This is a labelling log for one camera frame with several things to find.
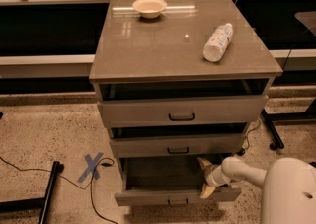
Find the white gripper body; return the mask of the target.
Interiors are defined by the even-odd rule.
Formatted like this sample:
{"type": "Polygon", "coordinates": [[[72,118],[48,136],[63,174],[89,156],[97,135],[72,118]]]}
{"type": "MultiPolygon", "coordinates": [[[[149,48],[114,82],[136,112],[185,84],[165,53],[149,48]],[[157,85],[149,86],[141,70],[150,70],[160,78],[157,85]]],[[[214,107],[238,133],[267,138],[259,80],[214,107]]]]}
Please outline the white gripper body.
{"type": "Polygon", "coordinates": [[[231,179],[223,173],[220,165],[211,165],[206,169],[206,181],[212,187],[221,187],[229,184],[231,179]]]}

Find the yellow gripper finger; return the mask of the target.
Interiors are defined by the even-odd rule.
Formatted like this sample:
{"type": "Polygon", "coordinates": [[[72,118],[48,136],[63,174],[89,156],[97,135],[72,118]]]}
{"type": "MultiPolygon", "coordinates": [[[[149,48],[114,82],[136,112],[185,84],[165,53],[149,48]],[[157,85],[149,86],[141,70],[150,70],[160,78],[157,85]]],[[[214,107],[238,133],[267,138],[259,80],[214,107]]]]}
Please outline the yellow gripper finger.
{"type": "Polygon", "coordinates": [[[199,165],[200,167],[205,170],[207,167],[211,167],[212,166],[212,163],[207,160],[207,159],[204,159],[202,157],[197,157],[197,160],[199,162],[199,165]]]}
{"type": "Polygon", "coordinates": [[[200,194],[200,198],[201,199],[208,199],[215,192],[215,190],[216,190],[216,187],[210,186],[208,184],[204,184],[202,186],[202,191],[201,191],[201,194],[200,194]]]}

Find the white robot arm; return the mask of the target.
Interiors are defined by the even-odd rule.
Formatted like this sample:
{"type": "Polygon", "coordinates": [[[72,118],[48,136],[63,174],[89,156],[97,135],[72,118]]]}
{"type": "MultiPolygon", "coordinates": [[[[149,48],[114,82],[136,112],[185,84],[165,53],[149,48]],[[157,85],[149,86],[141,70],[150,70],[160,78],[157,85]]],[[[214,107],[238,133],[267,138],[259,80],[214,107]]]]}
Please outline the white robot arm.
{"type": "Polygon", "coordinates": [[[220,165],[198,157],[204,173],[200,197],[209,198],[223,185],[248,182],[262,191],[260,224],[316,224],[316,168],[294,158],[274,161],[267,170],[238,158],[220,165]]]}

